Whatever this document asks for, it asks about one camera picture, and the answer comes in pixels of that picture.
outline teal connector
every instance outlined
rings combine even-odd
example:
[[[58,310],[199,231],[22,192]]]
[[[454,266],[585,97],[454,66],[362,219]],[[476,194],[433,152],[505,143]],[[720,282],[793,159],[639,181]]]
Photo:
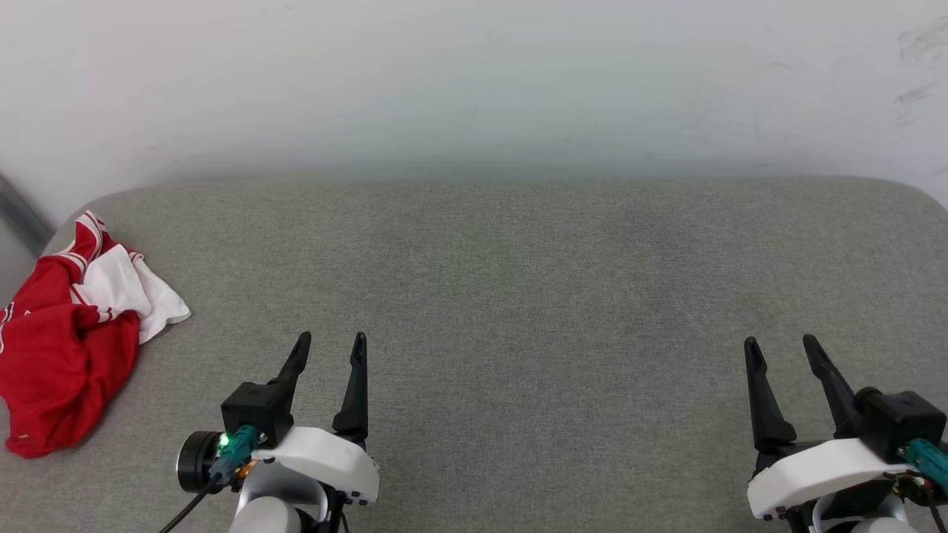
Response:
[[[221,449],[221,456],[210,466],[211,477],[220,474],[217,485],[230,483],[237,469],[250,460],[250,454],[260,443],[257,430],[253,426],[241,426],[235,434],[228,436],[226,442]]]
[[[917,438],[908,443],[905,460],[927,477],[948,491],[948,456],[925,439]]]

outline red and white clothing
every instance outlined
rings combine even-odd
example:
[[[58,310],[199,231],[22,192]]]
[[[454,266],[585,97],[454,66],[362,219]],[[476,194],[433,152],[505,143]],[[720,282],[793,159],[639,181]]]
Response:
[[[138,345],[191,311],[87,211],[76,239],[42,257],[0,317],[7,448],[39,457],[75,445],[135,366]]]

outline jersey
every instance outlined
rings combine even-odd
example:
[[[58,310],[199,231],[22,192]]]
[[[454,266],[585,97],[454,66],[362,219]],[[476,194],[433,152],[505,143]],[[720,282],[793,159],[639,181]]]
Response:
[[[9,409],[7,448],[39,457],[80,442],[99,422],[138,353],[132,310],[83,298],[90,263],[118,245],[87,211],[76,238],[42,257],[0,317],[0,396]],[[133,250],[129,259],[140,259]]]

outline gray table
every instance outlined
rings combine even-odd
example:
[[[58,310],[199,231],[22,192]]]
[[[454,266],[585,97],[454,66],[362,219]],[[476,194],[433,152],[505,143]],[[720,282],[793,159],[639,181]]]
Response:
[[[190,499],[181,441],[303,330],[302,425],[328,427],[369,338],[382,486],[353,533],[785,530],[745,499],[748,335],[801,439],[832,428],[808,332],[853,387],[948,408],[948,212],[902,185],[206,184],[92,209],[193,317],[142,348],[82,445],[0,452],[3,531],[157,531]],[[226,531],[235,503],[179,531]]]

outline red fabric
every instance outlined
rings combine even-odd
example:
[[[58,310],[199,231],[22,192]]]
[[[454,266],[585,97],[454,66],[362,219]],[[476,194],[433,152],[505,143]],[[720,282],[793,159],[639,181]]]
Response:
[[[0,396],[9,409],[7,448],[40,457],[77,444],[135,366],[138,315],[82,302],[73,284],[115,246],[87,211],[76,240],[41,258],[0,318]]]

